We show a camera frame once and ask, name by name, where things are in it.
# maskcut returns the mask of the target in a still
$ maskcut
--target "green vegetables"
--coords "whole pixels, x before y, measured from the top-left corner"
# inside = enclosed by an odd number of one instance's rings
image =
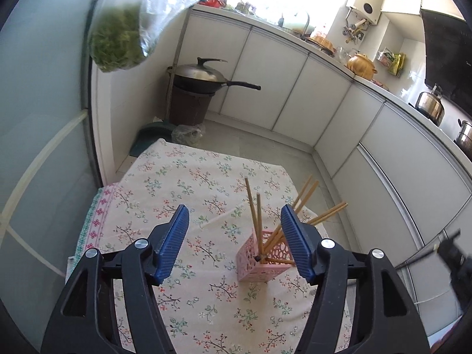
[[[129,4],[99,12],[91,28],[90,54],[103,72],[132,68],[152,53],[141,48],[140,8]]]

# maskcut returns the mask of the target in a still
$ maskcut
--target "dustpan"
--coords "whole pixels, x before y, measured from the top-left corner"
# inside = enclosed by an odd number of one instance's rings
[[[129,151],[132,157],[139,157],[148,147],[154,144],[159,138],[164,138],[166,142],[172,142],[172,131],[176,128],[169,121],[158,121],[144,125],[139,129],[133,146]]]

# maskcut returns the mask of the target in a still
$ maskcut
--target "stainless steel kettle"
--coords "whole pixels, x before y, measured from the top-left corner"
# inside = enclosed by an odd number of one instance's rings
[[[440,126],[444,117],[444,106],[441,103],[442,89],[434,85],[431,93],[422,92],[419,94],[415,104],[415,109],[425,117],[429,118],[436,126]]]

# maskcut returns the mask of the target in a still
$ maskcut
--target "red pot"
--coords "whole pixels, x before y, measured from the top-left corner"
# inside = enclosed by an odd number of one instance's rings
[[[221,8],[223,3],[220,0],[200,0],[200,5],[212,6],[213,8]]]

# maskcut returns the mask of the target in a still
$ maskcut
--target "tiled floor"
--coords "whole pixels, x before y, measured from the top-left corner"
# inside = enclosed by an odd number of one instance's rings
[[[289,174],[298,191],[301,190],[308,176],[313,175],[313,179],[319,181],[319,186],[306,206],[317,214],[334,206],[322,175],[310,154],[212,121],[205,121],[204,124],[205,134],[199,146],[201,149],[281,165]],[[134,157],[127,157],[117,171],[118,179],[121,179],[128,171],[134,160]],[[323,226],[331,238],[344,248],[350,249],[348,238],[338,215],[323,222]]]

